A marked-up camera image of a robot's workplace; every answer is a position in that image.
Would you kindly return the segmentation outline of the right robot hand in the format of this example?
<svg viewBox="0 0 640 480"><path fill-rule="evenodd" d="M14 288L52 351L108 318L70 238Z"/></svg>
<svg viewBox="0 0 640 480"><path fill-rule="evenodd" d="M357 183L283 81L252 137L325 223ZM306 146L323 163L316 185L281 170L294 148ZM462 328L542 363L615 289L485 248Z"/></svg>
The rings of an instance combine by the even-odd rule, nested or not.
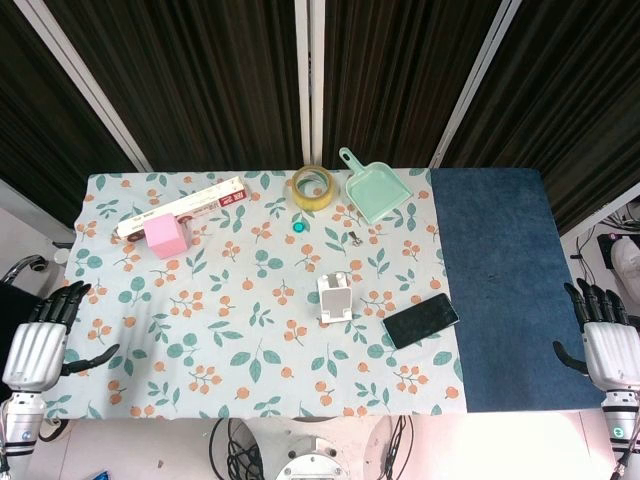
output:
<svg viewBox="0 0 640 480"><path fill-rule="evenodd" d="M604 392L639 391L639 318L630 315L622 299L580 278L566 283L583 343L579 360L559 341L553 350L559 361L589 378Z"/></svg>

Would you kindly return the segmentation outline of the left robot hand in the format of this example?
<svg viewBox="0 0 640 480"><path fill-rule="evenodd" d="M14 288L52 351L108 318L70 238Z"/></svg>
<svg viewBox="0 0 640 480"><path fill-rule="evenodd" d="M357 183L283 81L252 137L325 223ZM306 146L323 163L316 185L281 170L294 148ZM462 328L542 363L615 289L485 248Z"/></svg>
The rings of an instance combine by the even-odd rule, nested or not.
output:
<svg viewBox="0 0 640 480"><path fill-rule="evenodd" d="M90 289L89 283L77 281L41 299L13 285L1 285L1 366L7 389L43 393L62 376L111 360L117 344L92 359L65 359L69 334Z"/></svg>

